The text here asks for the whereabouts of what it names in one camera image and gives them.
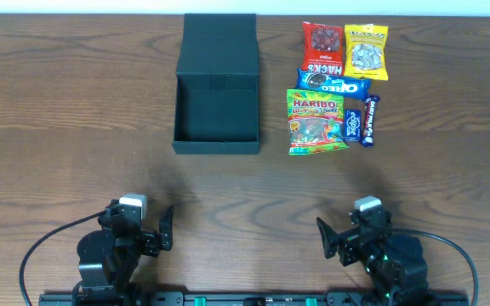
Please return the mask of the green Haribo worms bag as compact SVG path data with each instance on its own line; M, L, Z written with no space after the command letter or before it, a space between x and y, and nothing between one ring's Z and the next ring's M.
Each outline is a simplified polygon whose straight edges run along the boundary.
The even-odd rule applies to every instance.
M304 89L287 90L290 156L345 150L344 98Z

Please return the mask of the dark green box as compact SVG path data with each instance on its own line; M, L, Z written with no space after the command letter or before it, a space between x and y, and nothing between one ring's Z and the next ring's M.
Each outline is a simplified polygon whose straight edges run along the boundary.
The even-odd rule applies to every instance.
M259 153L255 14L186 14L175 74L176 153Z

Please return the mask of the blue Oreo cookie pack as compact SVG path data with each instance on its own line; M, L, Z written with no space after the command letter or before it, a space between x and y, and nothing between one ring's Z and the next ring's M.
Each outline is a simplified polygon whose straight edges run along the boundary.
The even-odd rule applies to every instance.
M369 79L356 79L298 70L295 89L335 94L338 96L365 100L371 87Z

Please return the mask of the yellow snack bag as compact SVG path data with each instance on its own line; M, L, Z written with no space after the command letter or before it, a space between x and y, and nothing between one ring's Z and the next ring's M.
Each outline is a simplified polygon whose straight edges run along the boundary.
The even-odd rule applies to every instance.
M389 27L386 25L345 25L346 77L388 81L385 46Z

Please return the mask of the red Hacks candy bag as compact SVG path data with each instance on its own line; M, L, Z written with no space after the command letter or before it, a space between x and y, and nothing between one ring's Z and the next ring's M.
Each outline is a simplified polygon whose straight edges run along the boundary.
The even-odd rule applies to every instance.
M302 71L342 76L344 29L335 25L324 25L304 21L305 56Z

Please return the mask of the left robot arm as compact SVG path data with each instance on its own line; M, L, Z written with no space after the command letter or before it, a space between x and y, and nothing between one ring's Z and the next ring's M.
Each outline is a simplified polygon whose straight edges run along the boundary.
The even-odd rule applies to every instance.
M100 230L85 235L77 245L79 273L88 302L121 302L130 296L129 281L140 258L156 258L173 247L174 208L160 218L158 230L142 229L147 199L127 194L98 217Z

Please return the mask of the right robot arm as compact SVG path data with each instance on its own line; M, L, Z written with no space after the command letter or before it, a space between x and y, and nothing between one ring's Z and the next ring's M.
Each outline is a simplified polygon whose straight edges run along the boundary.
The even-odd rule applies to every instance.
M342 266L359 263L371 278L373 290L363 305L423 303L429 290L427 263L419 239L395 234L391 214L382 206L350 212L352 229L338 233L324 220L316 225L325 258L339 256Z

